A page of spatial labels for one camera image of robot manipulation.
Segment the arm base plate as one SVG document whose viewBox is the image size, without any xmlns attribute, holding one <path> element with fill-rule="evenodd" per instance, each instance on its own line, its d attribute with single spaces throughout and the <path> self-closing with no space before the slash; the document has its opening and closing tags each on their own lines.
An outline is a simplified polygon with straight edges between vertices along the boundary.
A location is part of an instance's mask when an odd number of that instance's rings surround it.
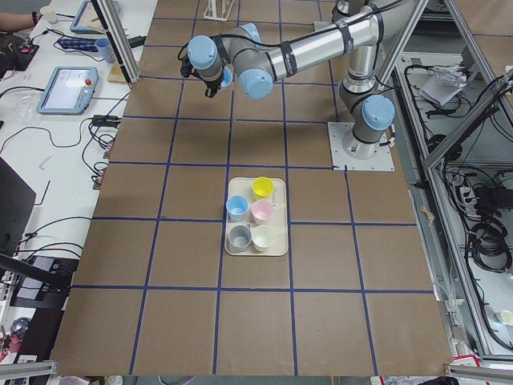
<svg viewBox="0 0 513 385">
<path fill-rule="evenodd" d="M 363 144 L 353 136 L 353 122 L 328 122 L 332 168 L 335 171 L 393 172 L 390 140 L 386 132 L 377 143 Z"/>
</svg>

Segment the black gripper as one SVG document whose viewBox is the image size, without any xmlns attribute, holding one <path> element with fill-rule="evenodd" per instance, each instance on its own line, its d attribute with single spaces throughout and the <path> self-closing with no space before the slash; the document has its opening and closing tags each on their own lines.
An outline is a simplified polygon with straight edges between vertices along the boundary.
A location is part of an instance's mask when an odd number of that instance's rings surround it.
<svg viewBox="0 0 513 385">
<path fill-rule="evenodd" d="M 223 64 L 215 43 L 189 43 L 181 59 L 180 73 L 184 78 L 194 76 L 208 86 L 205 95 L 213 98 L 223 81 Z"/>
</svg>

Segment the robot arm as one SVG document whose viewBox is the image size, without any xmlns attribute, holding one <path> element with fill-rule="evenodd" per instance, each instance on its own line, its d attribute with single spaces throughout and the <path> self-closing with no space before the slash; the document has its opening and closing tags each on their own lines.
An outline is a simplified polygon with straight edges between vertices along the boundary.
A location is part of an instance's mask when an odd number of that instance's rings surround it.
<svg viewBox="0 0 513 385">
<path fill-rule="evenodd" d="M 213 36 L 197 35 L 177 56 L 184 78 L 204 82 L 212 98 L 236 77 L 250 99 L 265 98 L 273 84 L 332 58 L 349 55 L 349 68 L 339 86 L 341 99 L 355 118 L 342 140 L 354 159 L 368 160 L 377 152 L 382 135 L 394 119 L 392 102 L 372 95 L 378 46 L 395 36 L 413 9 L 412 1 L 360 1 L 355 13 L 335 18 L 310 34 L 266 45 L 252 23 Z"/>
</svg>

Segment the operator hand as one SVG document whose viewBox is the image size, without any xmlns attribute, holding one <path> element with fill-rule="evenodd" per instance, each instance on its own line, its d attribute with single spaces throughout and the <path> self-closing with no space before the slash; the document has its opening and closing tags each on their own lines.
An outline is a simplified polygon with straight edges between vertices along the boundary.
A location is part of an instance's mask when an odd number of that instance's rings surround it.
<svg viewBox="0 0 513 385">
<path fill-rule="evenodd" d="M 42 18 L 42 14 L 38 11 L 33 10 L 31 12 L 31 17 L 32 17 L 34 26 L 36 26 L 38 24 L 39 20 Z"/>
</svg>

